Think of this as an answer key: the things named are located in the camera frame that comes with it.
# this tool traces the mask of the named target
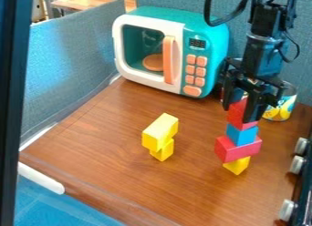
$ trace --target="wooden table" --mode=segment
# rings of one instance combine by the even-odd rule
[[[180,119],[175,153],[164,162],[140,144],[163,112]],[[279,225],[286,175],[312,108],[298,104],[287,122],[261,120],[263,147],[235,176],[213,152],[225,132],[219,99],[192,99],[123,78],[24,150],[20,159],[62,182],[67,194],[129,225]]]
[[[83,11],[99,5],[107,4],[116,0],[56,0],[52,6],[65,10]],[[125,0],[126,11],[129,12],[136,8],[135,0]]]

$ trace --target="yellow block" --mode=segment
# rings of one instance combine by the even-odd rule
[[[227,170],[230,170],[233,174],[239,175],[241,174],[245,169],[248,168],[250,161],[250,157],[245,157],[242,159],[237,159],[232,162],[224,163],[223,166]]]
[[[142,132],[142,146],[158,152],[178,132],[179,119],[163,113]]]
[[[170,139],[169,142],[158,152],[150,150],[150,154],[157,160],[163,162],[173,154],[174,139]]]

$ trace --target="microwave button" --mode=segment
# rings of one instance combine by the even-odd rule
[[[196,68],[196,76],[205,77],[206,76],[206,68],[197,67]]]
[[[186,57],[186,61],[187,61],[188,64],[195,65],[195,63],[196,63],[196,56],[195,55],[188,55]]]
[[[186,73],[189,75],[195,74],[195,66],[187,65],[186,66]]]
[[[206,67],[207,66],[207,57],[205,56],[198,56],[196,60],[196,64],[199,67]]]
[[[200,88],[193,86],[185,86],[183,91],[185,94],[193,97],[199,97],[202,94],[202,90]]]
[[[204,86],[204,78],[203,77],[197,77],[195,79],[195,85],[198,87],[203,87]]]
[[[195,80],[195,77],[193,77],[193,76],[186,76],[185,77],[185,82],[187,84],[194,84],[194,80]]]

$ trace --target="stacked blocks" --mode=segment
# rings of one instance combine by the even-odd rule
[[[142,146],[159,161],[165,161],[173,154],[174,139],[178,132],[179,119],[163,113],[142,132]]]
[[[239,175],[248,168],[250,157],[260,151],[257,121],[243,123],[246,98],[230,105],[226,136],[216,139],[214,152],[223,166]]]
[[[230,170],[233,174],[239,175],[241,174],[245,169],[248,168],[250,161],[250,157],[245,157],[242,159],[238,159],[236,161],[232,161],[229,163],[224,163],[223,167],[227,170]]]

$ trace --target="cup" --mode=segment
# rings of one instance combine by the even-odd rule
[[[286,90],[283,96],[278,101],[276,108],[268,106],[263,118],[273,121],[285,121],[290,118],[290,115],[295,107],[297,89],[294,85],[284,81]]]

